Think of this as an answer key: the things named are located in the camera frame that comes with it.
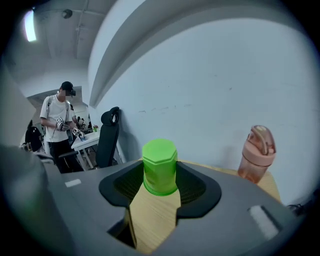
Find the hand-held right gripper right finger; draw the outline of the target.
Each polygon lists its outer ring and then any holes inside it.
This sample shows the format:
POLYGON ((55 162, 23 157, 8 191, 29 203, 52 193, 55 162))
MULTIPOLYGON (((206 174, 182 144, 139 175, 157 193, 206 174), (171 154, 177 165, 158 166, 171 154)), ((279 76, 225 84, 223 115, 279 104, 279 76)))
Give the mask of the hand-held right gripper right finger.
POLYGON ((176 164, 181 206, 156 256, 267 256, 301 219, 256 184, 195 164, 176 164))

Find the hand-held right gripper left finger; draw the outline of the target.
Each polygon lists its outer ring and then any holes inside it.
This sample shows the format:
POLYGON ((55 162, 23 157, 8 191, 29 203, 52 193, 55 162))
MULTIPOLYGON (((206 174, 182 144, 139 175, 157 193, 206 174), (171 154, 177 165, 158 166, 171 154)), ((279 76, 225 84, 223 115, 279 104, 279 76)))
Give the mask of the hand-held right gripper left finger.
POLYGON ((140 253, 108 233, 125 217, 126 208, 111 205, 100 193, 102 179, 132 167, 130 161, 90 171, 61 174, 46 163, 48 189, 67 227, 73 249, 72 256, 138 256, 140 253))

